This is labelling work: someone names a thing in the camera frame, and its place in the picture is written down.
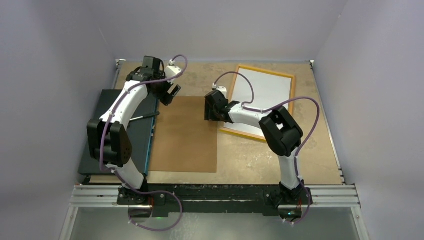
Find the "brown frame backing board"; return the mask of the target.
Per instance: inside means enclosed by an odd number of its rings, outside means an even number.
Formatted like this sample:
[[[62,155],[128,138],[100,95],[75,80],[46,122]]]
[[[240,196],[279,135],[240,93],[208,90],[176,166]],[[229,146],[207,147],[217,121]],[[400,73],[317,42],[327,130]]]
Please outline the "brown frame backing board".
[[[160,105],[156,118],[149,170],[157,172],[215,173],[218,124],[204,119],[202,96],[177,96]]]

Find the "wooden picture frame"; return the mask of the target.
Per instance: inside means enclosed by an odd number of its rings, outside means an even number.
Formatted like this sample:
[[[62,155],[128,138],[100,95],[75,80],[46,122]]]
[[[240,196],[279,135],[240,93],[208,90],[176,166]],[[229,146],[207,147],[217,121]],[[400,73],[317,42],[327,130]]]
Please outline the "wooden picture frame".
[[[229,101],[250,102],[254,97],[248,107],[266,110],[295,97],[294,75],[241,64],[236,72],[227,89]]]

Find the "building and sky photo print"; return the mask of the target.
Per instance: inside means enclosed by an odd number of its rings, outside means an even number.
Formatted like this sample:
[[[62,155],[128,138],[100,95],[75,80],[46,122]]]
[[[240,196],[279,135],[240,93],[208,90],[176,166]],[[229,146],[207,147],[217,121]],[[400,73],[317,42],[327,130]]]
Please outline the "building and sky photo print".
[[[295,96],[296,78],[294,75],[241,64],[236,71],[244,75],[252,85],[254,101],[248,105],[250,108],[266,110]],[[244,78],[236,74],[226,96],[230,101],[249,102],[252,99],[251,87]],[[265,141],[260,128],[246,124],[224,123],[220,131]]]

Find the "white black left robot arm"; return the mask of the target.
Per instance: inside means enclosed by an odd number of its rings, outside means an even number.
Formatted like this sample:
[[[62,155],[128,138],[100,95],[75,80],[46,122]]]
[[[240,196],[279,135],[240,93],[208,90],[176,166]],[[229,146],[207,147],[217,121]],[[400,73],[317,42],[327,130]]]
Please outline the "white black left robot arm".
[[[146,203],[150,192],[145,176],[132,160],[132,144],[127,128],[139,105],[153,96],[168,106],[180,91],[174,80],[181,77],[188,65],[180,68],[174,56],[168,64],[159,58],[145,56],[142,65],[131,71],[120,94],[99,118],[87,123],[88,149],[99,169],[112,173],[130,191],[129,197],[138,205]]]

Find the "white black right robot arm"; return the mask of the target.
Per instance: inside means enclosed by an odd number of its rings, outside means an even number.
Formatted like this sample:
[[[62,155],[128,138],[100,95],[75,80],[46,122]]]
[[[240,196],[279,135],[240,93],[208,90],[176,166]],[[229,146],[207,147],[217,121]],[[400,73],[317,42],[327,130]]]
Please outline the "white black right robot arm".
[[[230,102],[224,94],[215,89],[205,96],[206,121],[229,124],[244,124],[262,131],[271,151],[277,155],[280,168],[279,197],[288,204],[301,197],[312,202],[310,190],[305,187],[300,175],[297,153],[300,150],[303,130],[284,107],[269,113],[247,110],[238,101]]]

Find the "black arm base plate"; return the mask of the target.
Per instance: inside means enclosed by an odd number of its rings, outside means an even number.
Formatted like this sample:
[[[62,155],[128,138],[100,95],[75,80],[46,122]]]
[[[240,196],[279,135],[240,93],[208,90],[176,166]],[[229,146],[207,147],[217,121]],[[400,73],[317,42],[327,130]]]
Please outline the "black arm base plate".
[[[313,204],[311,190],[293,190],[282,184],[149,184],[148,194],[137,194],[123,186],[117,204],[152,208],[152,217],[170,213],[261,214],[296,219]]]

